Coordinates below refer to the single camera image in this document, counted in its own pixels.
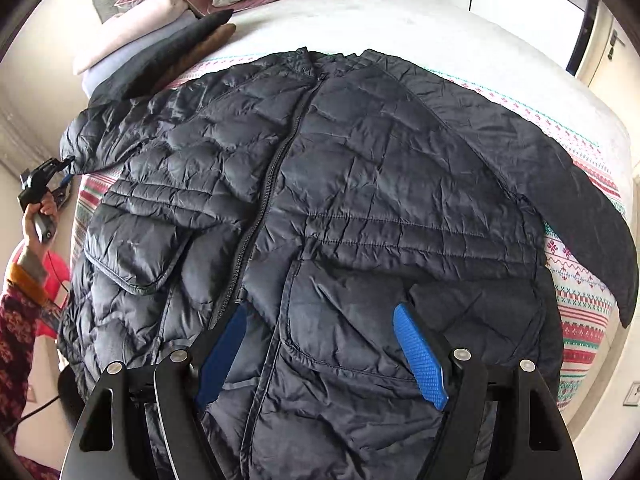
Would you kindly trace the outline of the left forearm patterned sleeve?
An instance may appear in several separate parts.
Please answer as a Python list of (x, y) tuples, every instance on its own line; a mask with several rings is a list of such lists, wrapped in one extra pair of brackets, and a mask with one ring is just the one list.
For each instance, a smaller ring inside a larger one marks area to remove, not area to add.
[(41, 259), (29, 248), (6, 270), (0, 318), (0, 410), (1, 432), (11, 444), (26, 405), (37, 320), (48, 300), (46, 278)]

